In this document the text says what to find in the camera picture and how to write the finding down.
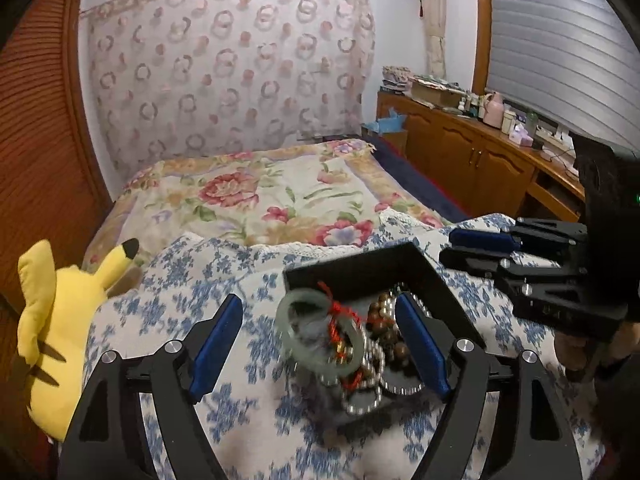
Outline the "right hand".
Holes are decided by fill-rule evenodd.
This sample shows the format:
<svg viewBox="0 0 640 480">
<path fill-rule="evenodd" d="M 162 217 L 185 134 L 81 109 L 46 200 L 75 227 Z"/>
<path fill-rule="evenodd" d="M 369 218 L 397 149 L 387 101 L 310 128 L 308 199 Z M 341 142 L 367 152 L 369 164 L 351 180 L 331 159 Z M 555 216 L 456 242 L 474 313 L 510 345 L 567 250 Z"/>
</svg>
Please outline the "right hand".
<svg viewBox="0 0 640 480">
<path fill-rule="evenodd" d="M 611 380 L 639 353 L 639 324 L 623 321 L 592 330 L 554 330 L 554 352 L 571 382 Z"/>
</svg>

